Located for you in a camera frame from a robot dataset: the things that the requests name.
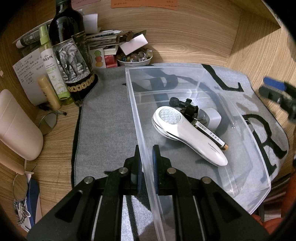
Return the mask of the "white handheld massager device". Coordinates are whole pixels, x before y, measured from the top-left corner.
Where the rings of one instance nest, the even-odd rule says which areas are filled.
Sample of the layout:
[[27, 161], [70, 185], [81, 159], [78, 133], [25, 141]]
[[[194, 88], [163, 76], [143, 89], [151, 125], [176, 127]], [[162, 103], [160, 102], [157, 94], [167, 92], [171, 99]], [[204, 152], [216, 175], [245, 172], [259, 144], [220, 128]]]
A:
[[197, 130], [178, 110], [161, 106], [152, 115], [152, 124], [163, 136], [180, 141], [211, 164], [224, 167], [228, 160], [220, 148]]

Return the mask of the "clear plastic storage bin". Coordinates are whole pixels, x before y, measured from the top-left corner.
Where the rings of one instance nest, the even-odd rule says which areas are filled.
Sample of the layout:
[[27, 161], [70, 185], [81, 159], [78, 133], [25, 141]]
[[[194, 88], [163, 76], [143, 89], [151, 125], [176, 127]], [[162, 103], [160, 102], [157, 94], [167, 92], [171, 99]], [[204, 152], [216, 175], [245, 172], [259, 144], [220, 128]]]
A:
[[[261, 150], [238, 108], [230, 100], [243, 92], [242, 82], [218, 81], [207, 68], [142, 66], [125, 70], [126, 84], [142, 158], [144, 177], [158, 240], [174, 240], [175, 224], [170, 194], [159, 196], [156, 188], [156, 154], [159, 147], [173, 168], [188, 177], [211, 178], [248, 213], [253, 213], [271, 188]], [[212, 131], [228, 145], [222, 151], [202, 130], [192, 126], [171, 98], [193, 105], [198, 113], [216, 110], [221, 120]]]

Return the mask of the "white travel plug adapter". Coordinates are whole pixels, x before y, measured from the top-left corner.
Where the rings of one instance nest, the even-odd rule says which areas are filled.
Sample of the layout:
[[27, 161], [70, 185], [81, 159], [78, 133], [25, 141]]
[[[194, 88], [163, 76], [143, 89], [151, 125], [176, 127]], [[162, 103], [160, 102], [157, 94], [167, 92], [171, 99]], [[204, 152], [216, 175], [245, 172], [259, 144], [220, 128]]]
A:
[[202, 120], [200, 122], [210, 130], [217, 129], [222, 119], [219, 112], [214, 108], [201, 108], [198, 113], [198, 118], [201, 118]]

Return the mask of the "grey rug with black letters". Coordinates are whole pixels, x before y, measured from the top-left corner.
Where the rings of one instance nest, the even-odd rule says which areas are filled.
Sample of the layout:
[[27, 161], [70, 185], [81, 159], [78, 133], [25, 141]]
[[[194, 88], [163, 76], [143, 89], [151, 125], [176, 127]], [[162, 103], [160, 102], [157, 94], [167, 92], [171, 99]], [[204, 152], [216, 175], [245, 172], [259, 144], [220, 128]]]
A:
[[[143, 171], [152, 179], [152, 148], [193, 178], [210, 177], [248, 213], [271, 189], [287, 156], [288, 138], [253, 92], [246, 75], [201, 64], [104, 69], [86, 96], [77, 123], [73, 153], [74, 184], [86, 176], [102, 178], [123, 166], [139, 146]], [[172, 97], [191, 99], [201, 110], [213, 108], [222, 119], [216, 135], [228, 144], [228, 165], [216, 167], [180, 141], [162, 136], [152, 115]]]

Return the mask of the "green spray bottle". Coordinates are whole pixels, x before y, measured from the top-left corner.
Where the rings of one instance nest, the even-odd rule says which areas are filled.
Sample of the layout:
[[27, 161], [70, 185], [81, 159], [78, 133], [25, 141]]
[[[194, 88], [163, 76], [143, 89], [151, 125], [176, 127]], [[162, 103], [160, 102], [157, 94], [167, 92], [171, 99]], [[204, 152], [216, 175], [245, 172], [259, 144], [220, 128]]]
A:
[[39, 27], [39, 35], [41, 43], [39, 51], [51, 85], [53, 86], [53, 89], [55, 90], [60, 101], [69, 99], [70, 93], [68, 92], [68, 89], [60, 73], [46, 25]]

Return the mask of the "white bowl of trinkets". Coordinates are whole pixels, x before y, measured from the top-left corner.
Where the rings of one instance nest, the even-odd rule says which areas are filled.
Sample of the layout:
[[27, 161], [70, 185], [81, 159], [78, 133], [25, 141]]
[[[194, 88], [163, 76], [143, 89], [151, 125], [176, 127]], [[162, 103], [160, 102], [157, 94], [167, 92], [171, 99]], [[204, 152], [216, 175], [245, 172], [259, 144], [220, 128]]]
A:
[[126, 67], [140, 67], [150, 65], [153, 58], [153, 52], [150, 49], [140, 51], [138, 53], [131, 53], [129, 55], [116, 55], [116, 60], [120, 66]]

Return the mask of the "pink thermos bottle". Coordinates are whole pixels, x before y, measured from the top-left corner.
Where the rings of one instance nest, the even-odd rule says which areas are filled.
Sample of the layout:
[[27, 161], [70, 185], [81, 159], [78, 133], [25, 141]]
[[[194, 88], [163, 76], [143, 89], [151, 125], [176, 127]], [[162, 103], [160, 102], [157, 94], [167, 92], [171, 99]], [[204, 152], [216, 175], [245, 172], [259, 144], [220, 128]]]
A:
[[27, 161], [43, 148], [43, 134], [18, 104], [12, 93], [1, 91], [1, 142]]

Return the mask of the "yellow lip balm tube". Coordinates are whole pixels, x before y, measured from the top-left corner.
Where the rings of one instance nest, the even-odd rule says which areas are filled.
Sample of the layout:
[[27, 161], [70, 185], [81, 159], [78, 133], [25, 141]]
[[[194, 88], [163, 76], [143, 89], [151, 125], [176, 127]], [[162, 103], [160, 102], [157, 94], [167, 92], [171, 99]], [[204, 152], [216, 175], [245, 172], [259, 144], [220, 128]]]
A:
[[48, 80], [46, 75], [41, 75], [37, 79], [37, 83], [40, 89], [43, 91], [45, 97], [47, 98], [49, 104], [52, 106], [54, 110], [59, 110], [61, 108], [61, 103], [59, 98], [51, 85], [51, 82]]

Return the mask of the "stack of papers and books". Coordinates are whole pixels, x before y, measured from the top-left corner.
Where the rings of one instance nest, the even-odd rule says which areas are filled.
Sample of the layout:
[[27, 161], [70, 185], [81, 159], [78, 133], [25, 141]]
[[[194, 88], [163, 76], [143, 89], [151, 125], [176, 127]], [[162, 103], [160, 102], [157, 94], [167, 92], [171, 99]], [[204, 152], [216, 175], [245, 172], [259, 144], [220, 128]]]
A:
[[121, 30], [102, 30], [97, 27], [98, 14], [83, 15], [86, 44], [91, 57], [92, 69], [117, 67], [116, 53]]

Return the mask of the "small white cardboard box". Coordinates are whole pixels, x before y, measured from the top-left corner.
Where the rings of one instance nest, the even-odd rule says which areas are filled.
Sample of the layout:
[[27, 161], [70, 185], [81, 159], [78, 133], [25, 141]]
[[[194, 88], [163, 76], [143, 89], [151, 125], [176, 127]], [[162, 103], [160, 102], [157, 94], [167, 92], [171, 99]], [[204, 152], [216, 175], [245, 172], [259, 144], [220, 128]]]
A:
[[120, 44], [119, 47], [125, 55], [129, 55], [133, 51], [143, 47], [146, 44], [148, 44], [147, 39], [143, 34], [140, 34], [131, 39], [129, 42], [124, 42]]

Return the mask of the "white handwritten paper note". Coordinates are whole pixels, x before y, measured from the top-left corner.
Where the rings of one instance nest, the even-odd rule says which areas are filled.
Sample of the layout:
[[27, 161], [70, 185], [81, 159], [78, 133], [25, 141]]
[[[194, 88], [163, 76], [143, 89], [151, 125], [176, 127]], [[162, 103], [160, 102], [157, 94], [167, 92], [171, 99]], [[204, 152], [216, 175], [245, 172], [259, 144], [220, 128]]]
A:
[[32, 105], [37, 106], [47, 102], [46, 96], [37, 83], [37, 79], [46, 74], [39, 49], [23, 57], [13, 65], [13, 69]]

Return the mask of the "dark wine bottle elephant label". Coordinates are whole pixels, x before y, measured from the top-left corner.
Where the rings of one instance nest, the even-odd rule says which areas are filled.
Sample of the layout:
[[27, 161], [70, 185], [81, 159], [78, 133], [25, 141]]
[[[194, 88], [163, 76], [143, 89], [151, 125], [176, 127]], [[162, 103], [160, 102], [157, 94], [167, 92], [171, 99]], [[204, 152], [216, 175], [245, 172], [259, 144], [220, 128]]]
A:
[[98, 77], [92, 71], [83, 16], [72, 8], [71, 1], [56, 1], [49, 37], [70, 96], [81, 106]]

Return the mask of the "pink sticky note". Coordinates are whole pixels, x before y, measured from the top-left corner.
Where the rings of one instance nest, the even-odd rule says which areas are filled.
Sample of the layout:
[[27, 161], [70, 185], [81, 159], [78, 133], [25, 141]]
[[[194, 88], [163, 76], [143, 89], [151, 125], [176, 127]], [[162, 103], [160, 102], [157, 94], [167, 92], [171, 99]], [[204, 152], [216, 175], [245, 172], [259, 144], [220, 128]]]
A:
[[96, 7], [101, 0], [72, 0], [72, 8], [74, 9], [91, 9]]

